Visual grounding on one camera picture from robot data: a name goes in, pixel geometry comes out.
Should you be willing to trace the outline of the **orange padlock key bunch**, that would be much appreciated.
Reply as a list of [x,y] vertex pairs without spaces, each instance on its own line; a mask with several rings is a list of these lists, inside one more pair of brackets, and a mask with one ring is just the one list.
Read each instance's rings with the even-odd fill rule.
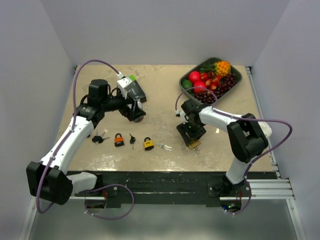
[[136,138],[135,138],[131,133],[130,133],[129,135],[130,135],[129,143],[130,143],[131,148],[132,148],[132,150],[133,150],[133,149],[134,149],[135,144],[136,144],[136,143],[139,143],[139,141],[138,141],[138,140],[136,140]]

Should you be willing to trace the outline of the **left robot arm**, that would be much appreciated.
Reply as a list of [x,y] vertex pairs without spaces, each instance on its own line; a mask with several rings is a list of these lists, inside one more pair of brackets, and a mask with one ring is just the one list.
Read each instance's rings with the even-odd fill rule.
[[104,79],[94,79],[88,93],[76,107],[75,116],[54,147],[38,162],[26,168],[29,191],[36,200],[64,205],[69,198],[83,191],[99,196],[104,184],[97,174],[84,171],[67,175],[70,163],[82,143],[93,133],[105,113],[118,111],[130,122],[146,115],[142,104],[146,94],[137,80],[124,77],[111,88]]

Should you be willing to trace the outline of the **black-headed key bunch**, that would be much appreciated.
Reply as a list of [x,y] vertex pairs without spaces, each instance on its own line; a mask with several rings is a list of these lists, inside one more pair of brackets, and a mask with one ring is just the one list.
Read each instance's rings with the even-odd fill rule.
[[108,140],[109,137],[106,137],[106,133],[108,131],[105,129],[102,134],[98,134],[98,132],[96,133],[96,135],[94,135],[92,138],[91,138],[91,141],[95,144],[102,144],[105,140]]

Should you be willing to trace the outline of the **orange black padlock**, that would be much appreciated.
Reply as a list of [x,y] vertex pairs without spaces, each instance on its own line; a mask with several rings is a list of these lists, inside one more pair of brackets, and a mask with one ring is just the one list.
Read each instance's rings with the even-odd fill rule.
[[115,138],[114,138],[114,145],[115,147],[121,147],[123,146],[125,143],[124,143],[124,139],[122,137],[122,135],[120,133],[117,133],[115,135]]

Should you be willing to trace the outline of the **silver key bunch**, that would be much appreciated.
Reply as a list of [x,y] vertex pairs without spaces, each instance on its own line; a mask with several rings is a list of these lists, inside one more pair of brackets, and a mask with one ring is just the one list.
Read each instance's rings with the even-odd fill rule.
[[171,151],[172,150],[172,147],[171,146],[168,146],[166,144],[162,144],[162,143],[158,143],[157,144],[161,149],[165,150],[165,151]]

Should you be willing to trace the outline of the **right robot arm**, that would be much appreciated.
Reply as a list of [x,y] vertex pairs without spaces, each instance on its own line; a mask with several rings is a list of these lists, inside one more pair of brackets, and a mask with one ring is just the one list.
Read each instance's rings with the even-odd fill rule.
[[249,165],[269,146],[271,127],[265,120],[259,122],[251,113],[232,115],[207,103],[197,105],[191,99],[181,105],[181,110],[175,109],[175,116],[182,121],[176,129],[191,149],[200,144],[200,138],[207,132],[206,125],[227,133],[234,159],[221,183],[213,189],[222,195],[235,196],[245,182]]

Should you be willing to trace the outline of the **brass padlock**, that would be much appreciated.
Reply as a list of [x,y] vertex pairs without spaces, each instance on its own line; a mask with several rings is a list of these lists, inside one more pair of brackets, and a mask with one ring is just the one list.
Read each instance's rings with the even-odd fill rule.
[[198,147],[200,144],[201,144],[201,142],[200,142],[199,140],[196,140],[196,141],[191,142],[191,143],[188,145],[188,148],[189,148],[190,150],[192,150],[192,149]]

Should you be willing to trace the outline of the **yellow black padlock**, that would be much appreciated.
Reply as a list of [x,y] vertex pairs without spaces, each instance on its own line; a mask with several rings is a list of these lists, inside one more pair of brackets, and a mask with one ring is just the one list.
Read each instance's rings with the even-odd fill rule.
[[144,139],[143,145],[144,145],[144,150],[145,151],[150,151],[155,147],[155,145],[154,145],[154,143],[153,143],[153,141],[151,140],[150,137],[146,137]]

